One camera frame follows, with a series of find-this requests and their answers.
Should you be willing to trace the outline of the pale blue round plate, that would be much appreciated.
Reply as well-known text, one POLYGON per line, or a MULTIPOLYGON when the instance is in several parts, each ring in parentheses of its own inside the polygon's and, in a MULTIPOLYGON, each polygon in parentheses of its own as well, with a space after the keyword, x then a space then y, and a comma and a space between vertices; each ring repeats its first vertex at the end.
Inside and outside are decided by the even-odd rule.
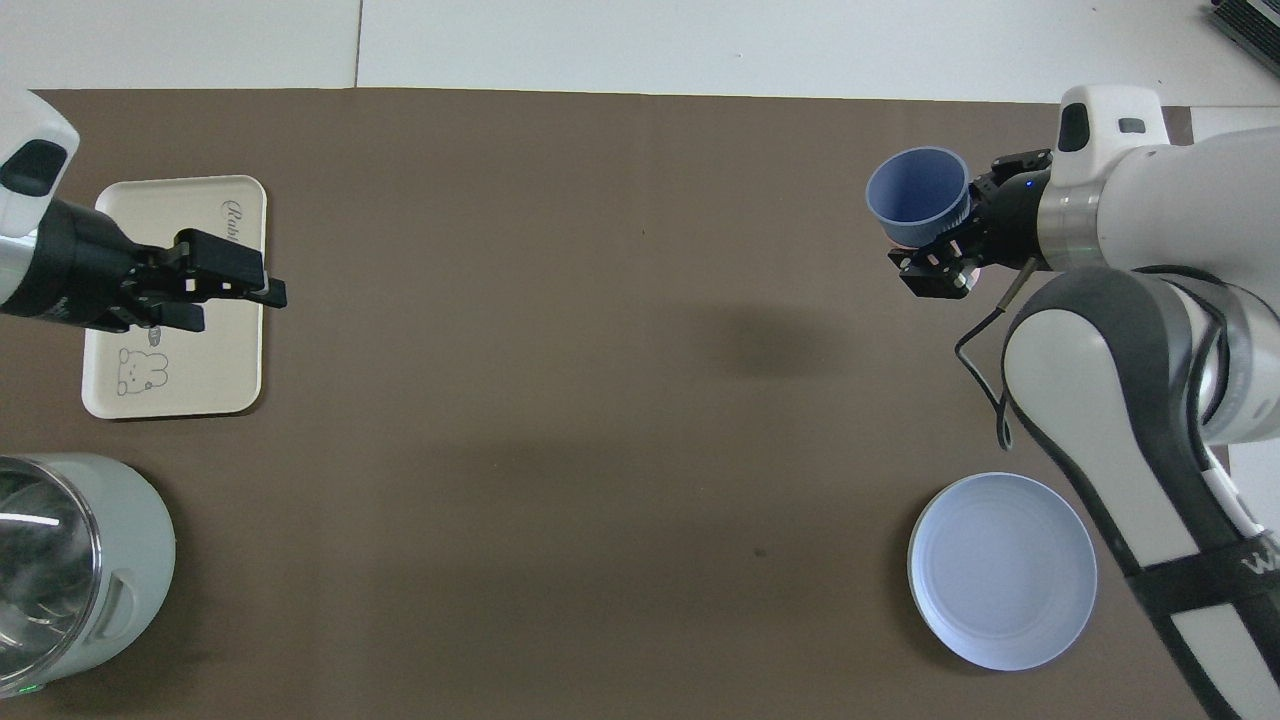
POLYGON ((1098 562, 1083 520, 1046 484, 1007 471, 942 488, 914 523, 908 584, 925 625, 960 659, 1020 673, 1087 628, 1098 562))

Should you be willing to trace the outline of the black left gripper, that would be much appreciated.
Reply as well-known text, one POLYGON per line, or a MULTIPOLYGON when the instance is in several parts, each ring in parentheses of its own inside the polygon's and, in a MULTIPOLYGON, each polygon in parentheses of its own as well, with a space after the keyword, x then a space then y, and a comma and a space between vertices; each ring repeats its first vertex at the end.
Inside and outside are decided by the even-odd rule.
MULTIPOLYGON (((285 282, 273 278, 262 251, 204 231, 175 234, 183 296, 192 302, 244 300, 288 305, 285 282)), ((15 288, 15 315, 128 332, 166 327, 200 333, 198 304, 173 296, 172 250, 131 241, 108 215, 54 200, 40 220, 29 266, 15 288)))

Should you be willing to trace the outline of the dark grey ribbed object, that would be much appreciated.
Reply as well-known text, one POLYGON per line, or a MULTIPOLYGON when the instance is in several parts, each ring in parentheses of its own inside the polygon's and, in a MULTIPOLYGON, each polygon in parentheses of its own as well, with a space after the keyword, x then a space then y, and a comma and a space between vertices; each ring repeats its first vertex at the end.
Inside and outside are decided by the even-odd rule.
POLYGON ((1280 0, 1210 0, 1210 22, 1280 72, 1280 0))

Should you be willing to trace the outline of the cream tray with rabbit print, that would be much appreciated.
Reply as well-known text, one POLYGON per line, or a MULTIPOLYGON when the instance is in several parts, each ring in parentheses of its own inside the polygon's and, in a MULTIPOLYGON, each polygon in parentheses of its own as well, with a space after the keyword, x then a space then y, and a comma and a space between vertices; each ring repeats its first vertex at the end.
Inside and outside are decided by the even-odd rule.
MULTIPOLYGON (((268 193, 250 176, 125 181, 95 208, 138 243, 169 247, 195 228, 268 251, 268 193)), ((262 306, 212 300, 205 331, 86 331, 81 402, 109 420, 242 413, 262 386, 262 306)))

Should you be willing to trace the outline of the brown table mat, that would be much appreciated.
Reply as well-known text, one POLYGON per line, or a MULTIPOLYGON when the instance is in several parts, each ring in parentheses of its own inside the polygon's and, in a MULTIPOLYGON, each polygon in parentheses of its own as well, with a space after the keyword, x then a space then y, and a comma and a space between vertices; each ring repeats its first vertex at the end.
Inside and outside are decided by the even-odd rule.
POLYGON ((250 413, 102 421, 83 334, 0 316, 0 454, 96 452, 165 498, 161 611, 0 720, 1204 720, 1098 547, 1028 673, 942 646, 913 525, 963 477, 1074 498, 955 360, 868 176, 977 172, 1057 106, 433 90, 52 91, 61 193, 247 174, 269 196, 250 413))

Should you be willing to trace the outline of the blue plastic cup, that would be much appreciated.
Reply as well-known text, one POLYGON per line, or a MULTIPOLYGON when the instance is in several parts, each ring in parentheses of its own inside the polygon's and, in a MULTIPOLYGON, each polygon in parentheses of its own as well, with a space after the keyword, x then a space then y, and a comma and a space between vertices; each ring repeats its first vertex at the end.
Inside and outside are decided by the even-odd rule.
POLYGON ((968 164, 950 149, 904 150, 872 173, 865 202, 892 243, 922 249, 970 215, 968 164))

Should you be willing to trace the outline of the pale green pot glass lid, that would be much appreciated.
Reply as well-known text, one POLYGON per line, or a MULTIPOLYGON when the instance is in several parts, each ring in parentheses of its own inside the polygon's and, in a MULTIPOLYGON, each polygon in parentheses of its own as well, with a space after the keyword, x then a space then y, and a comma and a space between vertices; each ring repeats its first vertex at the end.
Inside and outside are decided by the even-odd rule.
POLYGON ((116 657, 156 618, 175 565, 172 516, 136 469, 0 455, 0 700, 116 657))

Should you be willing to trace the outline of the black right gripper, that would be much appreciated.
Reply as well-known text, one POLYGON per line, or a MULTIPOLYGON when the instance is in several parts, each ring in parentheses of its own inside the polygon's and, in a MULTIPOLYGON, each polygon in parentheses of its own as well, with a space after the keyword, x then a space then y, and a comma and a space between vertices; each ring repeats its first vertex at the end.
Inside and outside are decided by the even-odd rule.
POLYGON ((1023 268, 1044 260, 1038 215, 1052 164, 1051 149, 1006 154, 972 183, 963 233, 942 233, 919 249, 891 249, 899 279, 920 299, 965 299, 980 266, 1023 268))

